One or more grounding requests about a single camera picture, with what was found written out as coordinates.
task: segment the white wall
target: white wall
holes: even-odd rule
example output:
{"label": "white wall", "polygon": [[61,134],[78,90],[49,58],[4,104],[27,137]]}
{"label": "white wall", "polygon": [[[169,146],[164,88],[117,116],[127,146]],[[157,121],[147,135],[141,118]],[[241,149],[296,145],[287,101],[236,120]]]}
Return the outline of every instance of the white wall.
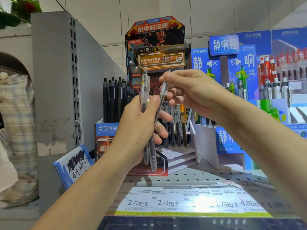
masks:
{"label": "white wall", "polygon": [[125,33],[136,21],[172,15],[193,48],[206,47],[212,35],[269,29],[307,0],[60,1],[126,72]]}

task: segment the forearm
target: forearm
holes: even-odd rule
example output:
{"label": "forearm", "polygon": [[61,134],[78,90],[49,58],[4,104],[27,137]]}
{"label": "forearm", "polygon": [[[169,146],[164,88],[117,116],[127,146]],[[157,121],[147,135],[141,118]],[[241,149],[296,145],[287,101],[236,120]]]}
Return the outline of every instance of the forearm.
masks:
{"label": "forearm", "polygon": [[218,122],[306,220],[307,141],[255,105],[234,95],[225,99]]}
{"label": "forearm", "polygon": [[40,218],[33,230],[96,230],[119,190],[129,163],[110,148]]}

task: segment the hand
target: hand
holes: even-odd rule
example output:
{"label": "hand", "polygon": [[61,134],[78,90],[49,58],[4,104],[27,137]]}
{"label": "hand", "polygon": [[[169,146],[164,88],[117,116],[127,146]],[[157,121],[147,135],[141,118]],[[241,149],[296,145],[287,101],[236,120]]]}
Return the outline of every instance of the hand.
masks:
{"label": "hand", "polygon": [[200,70],[165,72],[159,82],[164,80],[171,85],[167,93],[170,105],[185,104],[196,113],[215,121],[218,121],[218,112],[226,97],[232,95]]}
{"label": "hand", "polygon": [[[147,104],[146,111],[140,111],[140,97],[136,96],[125,107],[116,135],[111,147],[116,147],[118,153],[125,153],[124,159],[130,160],[129,169],[136,166],[143,158],[143,148],[148,143],[154,130],[163,138],[169,136],[164,126],[157,122],[154,126],[154,119],[159,108],[159,96],[154,95]],[[159,112],[159,118],[172,121],[172,116],[165,111]],[[154,134],[155,144],[161,144],[162,140]]]}

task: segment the right hand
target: right hand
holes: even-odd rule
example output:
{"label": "right hand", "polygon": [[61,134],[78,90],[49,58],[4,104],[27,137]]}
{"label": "right hand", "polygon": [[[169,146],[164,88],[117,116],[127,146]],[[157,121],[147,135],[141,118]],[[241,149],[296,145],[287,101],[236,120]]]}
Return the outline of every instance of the right hand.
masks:
{"label": "right hand", "polygon": [[215,121],[228,97],[233,95],[200,70],[165,72],[159,82],[164,80],[170,84],[167,98],[171,106],[187,105],[196,113]]}

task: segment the fingernail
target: fingernail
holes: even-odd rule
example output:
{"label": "fingernail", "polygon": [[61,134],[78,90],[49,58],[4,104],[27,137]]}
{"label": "fingernail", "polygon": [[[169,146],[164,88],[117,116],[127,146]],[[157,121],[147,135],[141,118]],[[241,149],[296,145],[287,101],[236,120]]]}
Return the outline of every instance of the fingernail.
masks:
{"label": "fingernail", "polygon": [[164,74],[164,77],[165,77],[166,79],[170,79],[170,78],[171,78],[171,73],[170,73],[170,72],[166,72],[166,73]]}
{"label": "fingernail", "polygon": [[158,101],[159,99],[159,96],[158,95],[154,95],[151,97],[151,100],[154,100],[154,101]]}

